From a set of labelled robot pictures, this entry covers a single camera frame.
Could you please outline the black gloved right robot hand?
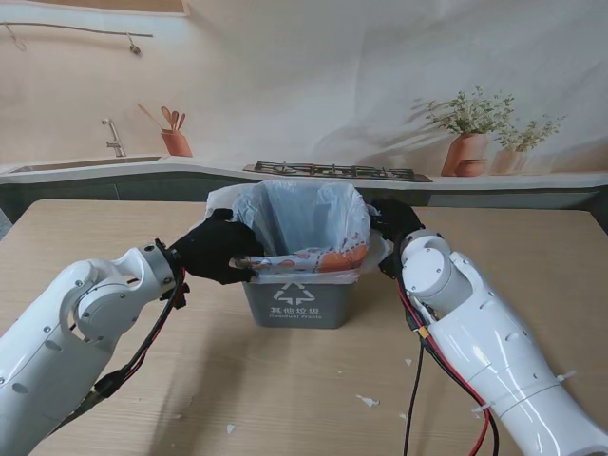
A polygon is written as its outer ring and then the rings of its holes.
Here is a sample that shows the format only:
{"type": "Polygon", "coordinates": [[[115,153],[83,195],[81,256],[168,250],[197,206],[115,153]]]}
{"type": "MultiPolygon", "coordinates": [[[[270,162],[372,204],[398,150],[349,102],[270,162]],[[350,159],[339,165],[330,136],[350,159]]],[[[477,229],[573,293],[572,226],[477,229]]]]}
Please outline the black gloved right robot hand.
{"type": "Polygon", "coordinates": [[[411,233],[425,229],[414,210],[399,199],[375,199],[367,205],[370,227],[392,244],[411,233]]]}

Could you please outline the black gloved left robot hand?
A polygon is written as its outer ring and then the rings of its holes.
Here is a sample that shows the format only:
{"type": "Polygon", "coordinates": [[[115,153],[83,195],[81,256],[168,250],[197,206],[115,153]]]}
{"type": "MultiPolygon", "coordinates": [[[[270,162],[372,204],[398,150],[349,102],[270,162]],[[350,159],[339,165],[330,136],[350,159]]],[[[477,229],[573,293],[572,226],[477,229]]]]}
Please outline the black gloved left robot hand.
{"type": "Polygon", "coordinates": [[[233,211],[216,209],[209,218],[170,247],[178,264],[190,275],[221,285],[250,282],[257,273],[230,265],[236,258],[262,257],[264,248],[255,232],[240,221],[232,221],[233,211]]]}

